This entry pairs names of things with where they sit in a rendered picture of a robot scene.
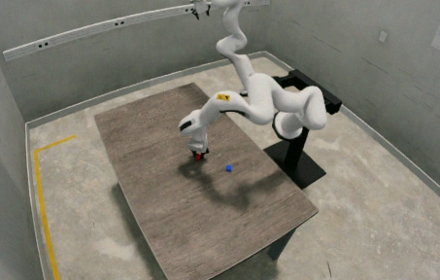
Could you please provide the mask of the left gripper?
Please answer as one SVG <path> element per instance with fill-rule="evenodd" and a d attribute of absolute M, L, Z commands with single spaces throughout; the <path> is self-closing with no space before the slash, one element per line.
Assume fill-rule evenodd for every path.
<path fill-rule="evenodd" d="M 197 152 L 200 152 L 200 153 L 201 153 L 201 155 L 200 155 L 200 160 L 202 160 L 202 158 L 204 157 L 205 154 L 209 154 L 209 153 L 210 153 L 210 151 L 209 151 L 209 149 L 208 149 L 208 140 L 207 140 L 207 136 L 205 136 L 204 140 L 202 140 L 202 142 L 201 142 L 200 145 L 203 145 L 203 150 L 202 150 L 202 152 L 200 152 L 200 151 L 195 151 L 195 150 L 192 150 L 192 149 L 190 149 L 190 150 L 192 151 L 194 158 L 195 158 Z"/>

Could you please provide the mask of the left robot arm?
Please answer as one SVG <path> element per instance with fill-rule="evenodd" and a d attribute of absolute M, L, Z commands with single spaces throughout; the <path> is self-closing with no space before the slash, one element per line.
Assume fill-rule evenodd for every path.
<path fill-rule="evenodd" d="M 226 112 L 234 112 L 252 123 L 266 125 L 273 121 L 274 105 L 280 111 L 275 119 L 276 129 L 287 139 L 297 137 L 302 130 L 299 127 L 303 125 L 311 130 L 321 130 L 326 126 L 322 92 L 317 87 L 306 87 L 298 93 L 288 92 L 268 75 L 257 73 L 249 77 L 247 89 L 250 106 L 236 92 L 220 91 L 201 110 L 185 117 L 179 132 L 183 136 L 191 134 L 192 139 L 186 147 L 202 152 L 203 145 L 200 144 L 207 136 L 206 126 Z"/>

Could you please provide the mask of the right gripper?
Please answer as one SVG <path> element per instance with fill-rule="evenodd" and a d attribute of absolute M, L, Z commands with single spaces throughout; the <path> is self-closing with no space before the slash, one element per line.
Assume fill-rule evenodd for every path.
<path fill-rule="evenodd" d="M 211 6 L 207 5 L 206 0 L 202 0 L 202 1 L 199 1 L 199 2 L 194 1 L 194 10 L 191 13 L 194 14 L 197 17 L 197 19 L 199 20 L 199 15 L 198 14 L 203 13 L 203 12 L 206 11 L 206 14 L 208 16 L 210 8 L 211 8 Z"/>

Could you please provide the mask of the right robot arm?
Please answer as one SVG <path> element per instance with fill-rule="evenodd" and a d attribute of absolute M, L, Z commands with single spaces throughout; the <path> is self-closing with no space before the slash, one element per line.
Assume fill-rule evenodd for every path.
<path fill-rule="evenodd" d="M 239 28 L 238 15 L 246 0 L 212 0 L 216 9 L 227 8 L 223 14 L 224 28 L 232 33 L 231 36 L 217 43 L 217 51 L 223 57 L 229 59 L 241 80 L 242 94 L 247 93 L 247 81 L 255 74 L 249 59 L 245 55 L 237 55 L 234 52 L 243 49 L 247 45 L 247 38 Z M 245 90 L 244 90 L 245 89 Z"/>

